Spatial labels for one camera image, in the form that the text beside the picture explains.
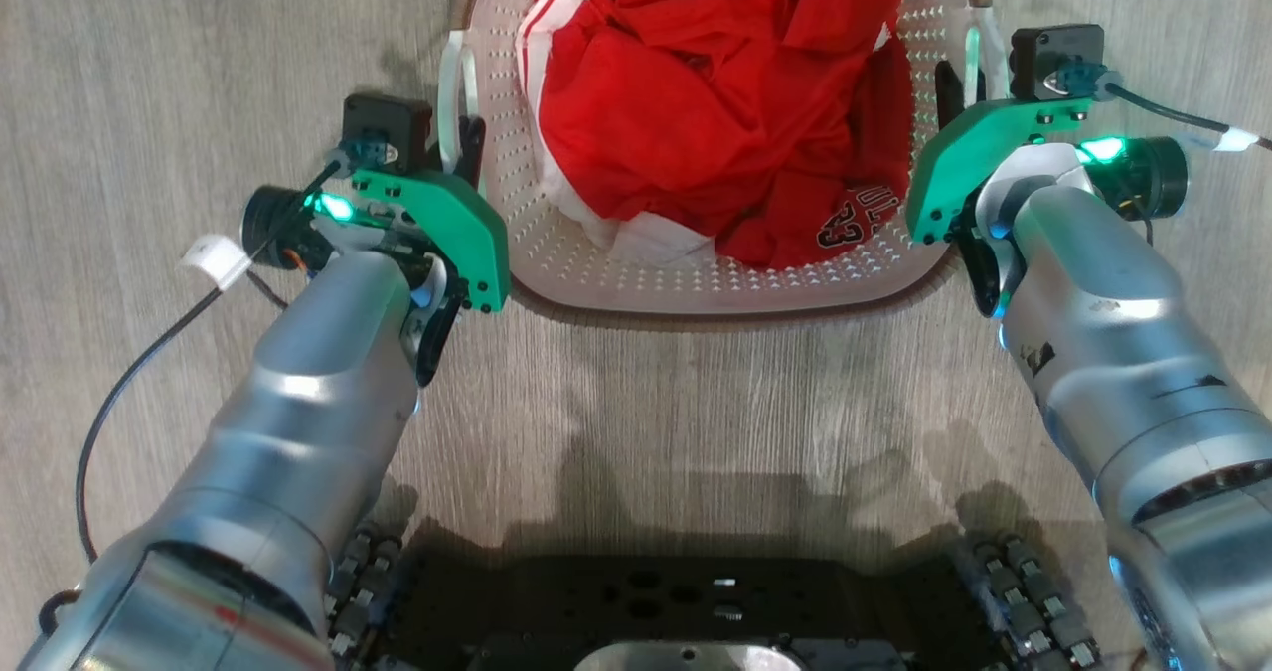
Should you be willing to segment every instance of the green bracket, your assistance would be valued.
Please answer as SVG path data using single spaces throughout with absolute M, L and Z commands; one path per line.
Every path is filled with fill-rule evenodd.
M 968 194 L 1018 146 L 1035 135 L 1074 131 L 1091 108 L 1088 98 L 1056 102 L 979 102 L 936 133 L 918 155 L 906 224 L 921 244 L 945 240 Z
M 508 226 L 473 187 L 459 177 L 418 172 L 398 177 L 360 169 L 360 196 L 406 208 L 438 249 L 468 281 L 468 300 L 483 313 L 502 310 L 513 290 L 508 264 Z

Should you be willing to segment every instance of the plastic basket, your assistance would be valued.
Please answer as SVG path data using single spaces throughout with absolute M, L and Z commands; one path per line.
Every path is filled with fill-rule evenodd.
M 691 328 L 881 313 L 922 299 L 953 269 L 944 245 L 913 245 L 898 214 L 871 241 L 814 267 L 756 272 L 719 258 L 697 269 L 618 263 L 539 193 L 529 109 L 518 89 L 514 33 L 533 0 L 455 0 L 439 122 L 460 102 L 487 122 L 483 187 L 508 222 L 514 299 L 536 313 L 599 327 Z M 913 151 L 936 133 L 932 72 L 986 71 L 1005 95 L 1006 60 L 991 0 L 904 0 L 898 36 L 915 81 Z M 976 83 L 976 78 L 964 78 Z M 974 100 L 974 92 L 967 95 Z M 444 152 L 446 132 L 441 132 Z

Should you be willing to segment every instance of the basket rim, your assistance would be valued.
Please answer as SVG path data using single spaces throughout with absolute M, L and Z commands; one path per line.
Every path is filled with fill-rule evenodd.
M 453 0 L 450 9 L 452 30 L 467 30 L 472 24 L 473 5 L 477 0 Z M 991 8 L 993 0 L 968 0 L 972 8 Z M 619 313 L 595 308 L 560 304 L 537 294 L 527 286 L 516 273 L 513 273 L 511 297 L 522 308 L 551 322 L 567 325 L 616 328 L 617 330 L 667 330 L 667 332 L 722 332 L 759 330 L 759 328 L 806 327 L 812 323 L 837 322 L 845 318 L 875 318 L 885 313 L 901 313 L 918 301 L 935 294 L 959 268 L 954 249 L 945 247 L 936 263 L 904 290 L 884 299 L 874 299 L 864 304 L 827 305 L 827 308 L 805 308 L 782 310 L 782 313 Z

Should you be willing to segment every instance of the glowing green led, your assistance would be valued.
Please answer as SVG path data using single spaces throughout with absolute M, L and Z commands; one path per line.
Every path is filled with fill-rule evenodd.
M 1126 140 L 1117 136 L 1109 136 L 1104 139 L 1093 139 L 1091 141 L 1084 141 L 1081 145 L 1077 146 L 1080 147 L 1077 156 L 1080 161 L 1081 161 L 1081 154 L 1085 151 L 1088 155 L 1090 155 L 1091 159 L 1096 160 L 1096 163 L 1108 164 L 1112 163 L 1112 160 L 1121 156 L 1123 151 L 1126 151 Z
M 323 192 L 323 194 L 318 198 L 318 208 L 326 208 L 327 214 L 337 221 L 349 221 L 354 219 L 354 214 L 356 211 L 349 200 L 341 198 L 336 194 L 327 194 L 327 192 Z

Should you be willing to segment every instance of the gray wood floor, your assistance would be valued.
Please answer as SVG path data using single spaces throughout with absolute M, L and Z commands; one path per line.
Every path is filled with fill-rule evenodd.
M 1272 131 L 1269 0 L 996 4 L 1007 32 L 1102 23 L 1128 85 Z M 355 86 L 431 95 L 448 6 L 0 0 L 0 665 L 85 569 L 79 445 L 116 376 L 204 294 L 177 258 L 235 231 L 261 183 L 313 172 Z M 1117 104 L 1094 123 L 1174 130 Z M 1199 163 L 1188 212 L 1158 239 L 1272 408 L 1269 174 L 1262 151 Z M 128 390 L 89 480 L 99 545 L 154 510 L 272 316 L 233 290 Z M 466 322 L 392 473 L 416 521 L 510 554 L 813 554 L 874 571 L 960 525 L 1016 527 L 1058 558 L 1107 651 L 1138 648 L 1094 507 L 963 281 L 894 318 L 750 336 L 580 330 L 516 308 Z

